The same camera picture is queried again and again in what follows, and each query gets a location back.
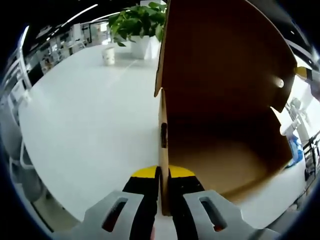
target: brown cardboard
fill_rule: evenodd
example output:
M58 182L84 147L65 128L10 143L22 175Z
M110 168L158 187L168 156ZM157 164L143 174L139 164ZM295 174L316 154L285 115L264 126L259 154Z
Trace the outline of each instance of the brown cardboard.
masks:
M169 164L231 201L286 166L291 151L270 106L283 110L296 65L282 35L249 2L170 1L154 93L162 89L164 214Z

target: cardboard flap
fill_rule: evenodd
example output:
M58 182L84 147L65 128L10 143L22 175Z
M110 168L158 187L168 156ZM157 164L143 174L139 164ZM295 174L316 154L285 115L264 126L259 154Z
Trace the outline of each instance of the cardboard flap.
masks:
M164 88L171 108L176 107L173 112L186 101L193 103L189 113L207 112L217 103L232 106L239 114L265 111L269 106L281 112L296 65L282 35L251 3L172 0L155 95Z

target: white table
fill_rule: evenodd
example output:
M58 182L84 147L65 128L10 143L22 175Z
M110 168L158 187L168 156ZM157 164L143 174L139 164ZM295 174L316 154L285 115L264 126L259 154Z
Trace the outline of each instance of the white table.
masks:
M36 171L80 221L89 207L122 190L133 172L158 163L157 60L130 59L128 49L118 47L116 64L104 66L105 47L85 48L59 63L19 108ZM303 172L302 161L239 204L244 219L256 228L274 221L302 192ZM175 232L164 216L157 217L155 229L157 239Z

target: paper cup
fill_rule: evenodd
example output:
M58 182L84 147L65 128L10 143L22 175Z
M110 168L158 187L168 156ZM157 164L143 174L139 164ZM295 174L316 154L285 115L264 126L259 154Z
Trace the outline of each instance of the paper cup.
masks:
M115 48L113 46L107 47L102 51L102 58L106 66L115 64Z

